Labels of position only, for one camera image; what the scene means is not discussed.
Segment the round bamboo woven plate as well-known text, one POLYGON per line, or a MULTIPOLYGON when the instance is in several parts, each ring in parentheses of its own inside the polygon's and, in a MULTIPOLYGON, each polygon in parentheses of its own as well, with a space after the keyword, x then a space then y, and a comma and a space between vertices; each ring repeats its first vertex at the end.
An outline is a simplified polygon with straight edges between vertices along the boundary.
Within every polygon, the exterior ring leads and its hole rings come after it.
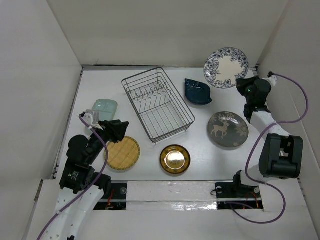
POLYGON ((132 168, 140 158, 140 146, 138 142, 125 136, 121 142, 107 143, 108 159, 107 165, 117 171, 125 171, 132 168))

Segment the blue floral round plate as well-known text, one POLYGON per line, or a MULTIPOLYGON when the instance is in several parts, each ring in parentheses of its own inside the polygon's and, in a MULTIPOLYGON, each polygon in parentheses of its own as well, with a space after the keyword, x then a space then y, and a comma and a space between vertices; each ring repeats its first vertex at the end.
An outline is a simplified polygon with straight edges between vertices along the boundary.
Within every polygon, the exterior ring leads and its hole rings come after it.
POLYGON ((233 88, 237 79, 246 77, 249 61, 246 54, 235 47, 223 47, 206 60, 203 72, 206 81, 218 89, 233 88))

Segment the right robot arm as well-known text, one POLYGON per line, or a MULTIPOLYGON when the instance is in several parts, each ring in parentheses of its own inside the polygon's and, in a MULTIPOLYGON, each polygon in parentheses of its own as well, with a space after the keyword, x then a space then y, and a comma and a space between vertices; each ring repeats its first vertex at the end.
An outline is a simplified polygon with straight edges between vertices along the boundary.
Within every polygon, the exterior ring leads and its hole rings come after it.
POLYGON ((269 93, 277 84, 279 74, 270 72, 266 78, 238 78, 236 88, 245 97, 244 116, 259 133, 264 146, 258 164, 245 165, 232 180, 231 191, 242 197, 259 184, 272 180, 296 179, 302 165, 304 141, 293 136, 282 127, 282 121, 276 121, 268 109, 266 101, 269 93))

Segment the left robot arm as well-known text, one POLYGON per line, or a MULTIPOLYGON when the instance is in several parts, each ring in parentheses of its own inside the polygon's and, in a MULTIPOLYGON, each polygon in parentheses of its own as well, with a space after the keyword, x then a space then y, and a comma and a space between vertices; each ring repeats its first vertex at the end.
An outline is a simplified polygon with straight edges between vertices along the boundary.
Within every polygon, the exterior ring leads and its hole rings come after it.
POLYGON ((129 122, 112 120, 100 125, 101 129, 90 129, 90 137, 76 135, 68 143, 55 213, 44 230, 45 240, 79 239, 98 201, 111 194, 110 176, 95 171, 92 163, 108 143, 124 139, 129 122))

